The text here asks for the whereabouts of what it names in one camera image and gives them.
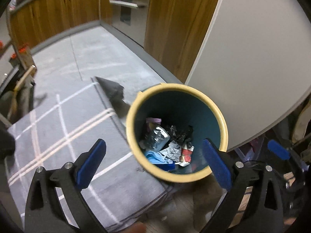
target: metal screw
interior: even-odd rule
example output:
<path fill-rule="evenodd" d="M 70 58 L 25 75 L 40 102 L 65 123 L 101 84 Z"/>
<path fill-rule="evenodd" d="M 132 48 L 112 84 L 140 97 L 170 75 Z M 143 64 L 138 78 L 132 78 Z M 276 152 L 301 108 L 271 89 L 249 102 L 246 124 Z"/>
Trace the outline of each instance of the metal screw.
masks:
<path fill-rule="evenodd" d="M 266 170 L 267 170 L 268 172 L 271 172 L 271 171 L 272 171 L 272 167 L 271 167 L 271 166 L 266 166 Z"/>
<path fill-rule="evenodd" d="M 242 162 L 240 162 L 240 161 L 237 161 L 235 163 L 235 165 L 236 165 L 237 168 L 242 168 L 244 166 L 244 164 Z"/>
<path fill-rule="evenodd" d="M 43 166 L 40 166 L 37 168 L 36 172 L 42 172 L 42 170 L 43 170 Z"/>
<path fill-rule="evenodd" d="M 73 164 L 71 163 L 71 162 L 67 162 L 66 164 L 65 164 L 65 168 L 66 169 L 69 169 L 69 168 L 71 168 L 73 166 Z"/>

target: gray tablecloth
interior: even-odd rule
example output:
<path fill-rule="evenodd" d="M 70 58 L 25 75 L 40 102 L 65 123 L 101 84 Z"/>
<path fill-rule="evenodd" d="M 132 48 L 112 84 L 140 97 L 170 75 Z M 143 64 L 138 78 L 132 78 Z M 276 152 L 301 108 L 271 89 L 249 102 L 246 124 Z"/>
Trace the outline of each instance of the gray tablecloth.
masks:
<path fill-rule="evenodd" d="M 108 231 L 134 223 L 175 188 L 149 175 L 137 163 L 127 144 L 124 127 L 109 100 L 94 80 L 51 79 L 53 92 L 10 129 L 16 139 L 15 156 L 6 158 L 7 178 L 24 223 L 29 186 L 38 166 L 60 168 L 88 151 L 98 138 L 107 153 L 83 197 Z M 57 189 L 69 223 L 76 223 L 61 189 Z"/>

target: oven handle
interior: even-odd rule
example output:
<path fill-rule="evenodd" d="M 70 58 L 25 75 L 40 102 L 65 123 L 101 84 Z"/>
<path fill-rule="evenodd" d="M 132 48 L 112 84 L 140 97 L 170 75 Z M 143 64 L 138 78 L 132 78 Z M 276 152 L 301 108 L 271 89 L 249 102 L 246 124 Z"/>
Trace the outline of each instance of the oven handle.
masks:
<path fill-rule="evenodd" d="M 139 8 L 143 8 L 146 6 L 143 3 L 131 3 L 131 2 L 120 1 L 120 0 L 109 0 L 109 3 L 114 4 L 114 5 L 129 7 L 132 9 L 139 9 Z"/>

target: yellow trash can rim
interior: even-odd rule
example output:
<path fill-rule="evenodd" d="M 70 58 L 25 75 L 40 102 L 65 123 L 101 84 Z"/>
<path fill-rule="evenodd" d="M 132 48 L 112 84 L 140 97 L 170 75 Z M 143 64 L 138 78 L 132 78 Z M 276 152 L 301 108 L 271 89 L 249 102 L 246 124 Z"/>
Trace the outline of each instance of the yellow trash can rim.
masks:
<path fill-rule="evenodd" d="M 133 152 L 133 155 L 141 164 L 141 166 L 148 171 L 150 174 L 154 175 L 157 178 L 170 181 L 170 182 L 178 182 L 178 183 L 186 183 L 186 182 L 193 182 L 200 179 L 203 179 L 204 177 L 211 174 L 210 167 L 206 167 L 198 172 L 190 173 L 190 174 L 174 174 L 166 172 L 157 166 L 150 163 L 145 155 L 142 153 L 141 148 L 139 147 L 136 136 L 134 132 L 134 123 L 135 123 L 135 117 L 137 114 L 137 111 L 140 109 L 141 105 L 149 99 L 151 96 L 158 94 L 160 92 L 164 91 L 180 91 L 184 93 L 188 93 L 202 102 L 204 102 L 210 110 L 213 112 L 214 116 L 217 119 L 219 129 L 220 129 L 220 146 L 219 150 L 226 152 L 228 147 L 228 129 L 225 122 L 225 119 L 220 112 L 217 105 L 205 94 L 200 92 L 199 90 L 196 90 L 192 87 L 182 85 L 182 84 L 176 84 L 176 83 L 162 83 L 156 86 L 153 86 L 149 89 L 147 89 L 144 92 L 139 92 L 137 94 L 137 97 L 133 104 L 131 105 L 128 115 L 126 118 L 126 136 L 128 139 L 128 144 Z"/>

